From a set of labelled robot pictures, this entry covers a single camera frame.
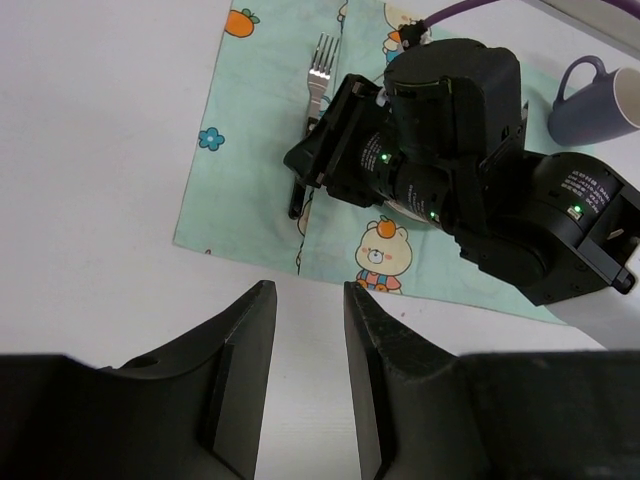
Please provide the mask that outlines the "pale green glass plate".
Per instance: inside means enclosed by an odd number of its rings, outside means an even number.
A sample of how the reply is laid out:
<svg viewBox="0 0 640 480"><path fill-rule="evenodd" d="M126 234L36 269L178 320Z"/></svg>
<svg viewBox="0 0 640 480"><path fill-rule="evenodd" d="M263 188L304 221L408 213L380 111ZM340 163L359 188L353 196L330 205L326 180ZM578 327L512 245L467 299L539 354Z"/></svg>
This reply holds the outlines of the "pale green glass plate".
<svg viewBox="0 0 640 480"><path fill-rule="evenodd" d="M435 229L442 229L441 223L439 221L439 216L437 213L435 212L422 212L422 213L415 213L413 211L411 211L410 209L408 209L407 207L402 206L401 204L399 204L398 202L394 201L394 200L386 200L385 201L385 205L393 210L394 212L396 212L397 214L408 218L414 222L418 222L418 223L422 223L425 225L428 225L431 228L435 228Z"/></svg>

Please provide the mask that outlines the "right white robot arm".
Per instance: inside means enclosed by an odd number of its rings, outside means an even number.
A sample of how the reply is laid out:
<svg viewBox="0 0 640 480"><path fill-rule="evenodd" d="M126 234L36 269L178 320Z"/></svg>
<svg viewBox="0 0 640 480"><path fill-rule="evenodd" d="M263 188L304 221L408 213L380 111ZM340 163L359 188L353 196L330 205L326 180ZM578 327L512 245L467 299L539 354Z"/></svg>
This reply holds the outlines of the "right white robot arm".
<svg viewBox="0 0 640 480"><path fill-rule="evenodd" d="M528 151L525 136L516 56L445 39L395 57L382 86L347 75L284 164L341 201L398 204L535 305L628 294L638 190L592 156Z"/></svg>

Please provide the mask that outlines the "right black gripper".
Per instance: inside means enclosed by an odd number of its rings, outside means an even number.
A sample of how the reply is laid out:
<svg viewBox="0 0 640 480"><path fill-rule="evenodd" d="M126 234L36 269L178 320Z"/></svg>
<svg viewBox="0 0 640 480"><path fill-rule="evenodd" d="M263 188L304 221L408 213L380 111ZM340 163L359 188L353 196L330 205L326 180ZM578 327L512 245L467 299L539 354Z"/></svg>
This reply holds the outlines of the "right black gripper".
<svg viewBox="0 0 640 480"><path fill-rule="evenodd" d="M392 170L400 163L390 107L377 103L381 88L348 74L311 132L283 163L302 184L356 206L392 197Z"/></svg>

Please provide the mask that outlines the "purple mug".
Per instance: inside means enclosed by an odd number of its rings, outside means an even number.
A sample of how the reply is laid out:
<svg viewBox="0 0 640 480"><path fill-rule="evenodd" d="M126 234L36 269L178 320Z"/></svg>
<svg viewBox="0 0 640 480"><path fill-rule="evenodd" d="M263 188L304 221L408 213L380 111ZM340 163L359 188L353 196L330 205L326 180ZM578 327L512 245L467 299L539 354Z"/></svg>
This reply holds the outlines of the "purple mug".
<svg viewBox="0 0 640 480"><path fill-rule="evenodd" d="M582 64L594 68L588 85L566 96L568 80ZM592 145L639 130L639 72L622 67L609 72L594 55L575 60L564 73L547 120L552 139L565 147Z"/></svg>

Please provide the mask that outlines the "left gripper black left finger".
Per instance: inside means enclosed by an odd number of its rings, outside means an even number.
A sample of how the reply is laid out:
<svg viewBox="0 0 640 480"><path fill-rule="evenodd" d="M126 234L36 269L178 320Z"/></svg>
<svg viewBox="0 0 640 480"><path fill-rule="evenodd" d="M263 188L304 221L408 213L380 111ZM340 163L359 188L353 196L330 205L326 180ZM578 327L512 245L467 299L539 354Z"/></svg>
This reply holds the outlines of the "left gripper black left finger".
<svg viewBox="0 0 640 480"><path fill-rule="evenodd" d="M1 359L5 479L251 479L277 293L226 310L119 368L62 354Z"/></svg>

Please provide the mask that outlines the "green cartoon print cloth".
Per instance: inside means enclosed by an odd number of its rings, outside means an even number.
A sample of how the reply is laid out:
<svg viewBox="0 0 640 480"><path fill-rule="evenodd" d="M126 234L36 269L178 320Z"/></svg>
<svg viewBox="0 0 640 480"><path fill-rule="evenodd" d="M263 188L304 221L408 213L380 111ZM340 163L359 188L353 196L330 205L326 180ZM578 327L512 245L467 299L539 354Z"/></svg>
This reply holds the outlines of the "green cartoon print cloth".
<svg viewBox="0 0 640 480"><path fill-rule="evenodd" d="M174 241L305 278L552 322L516 289L464 261L454 240L389 205L309 192L288 216L285 153L302 137L318 43L336 45L329 87L378 80L417 15L382 1L235 1L218 53Z"/></svg>

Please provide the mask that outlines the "silver fork dark handle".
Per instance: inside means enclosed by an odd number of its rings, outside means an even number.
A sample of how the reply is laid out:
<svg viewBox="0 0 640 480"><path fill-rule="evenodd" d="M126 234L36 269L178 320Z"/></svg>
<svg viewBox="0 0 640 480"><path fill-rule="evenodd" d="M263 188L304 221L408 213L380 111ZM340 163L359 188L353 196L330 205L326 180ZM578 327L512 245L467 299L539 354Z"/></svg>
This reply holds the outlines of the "silver fork dark handle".
<svg viewBox="0 0 640 480"><path fill-rule="evenodd" d="M329 86L338 49L338 39L326 33L320 35L307 75L309 102L303 137L306 137L319 121L321 101ZM301 217L305 194L306 187L295 179L288 207L290 219L298 220Z"/></svg>

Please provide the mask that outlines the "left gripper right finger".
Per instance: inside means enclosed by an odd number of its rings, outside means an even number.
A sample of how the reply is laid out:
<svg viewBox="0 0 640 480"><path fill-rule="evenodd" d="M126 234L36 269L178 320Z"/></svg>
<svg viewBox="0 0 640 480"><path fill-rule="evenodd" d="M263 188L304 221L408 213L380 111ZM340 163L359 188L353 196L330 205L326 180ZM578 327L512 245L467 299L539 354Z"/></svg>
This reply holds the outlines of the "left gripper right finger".
<svg viewBox="0 0 640 480"><path fill-rule="evenodd" d="M635 351L453 355L344 286L365 479L635 479Z"/></svg>

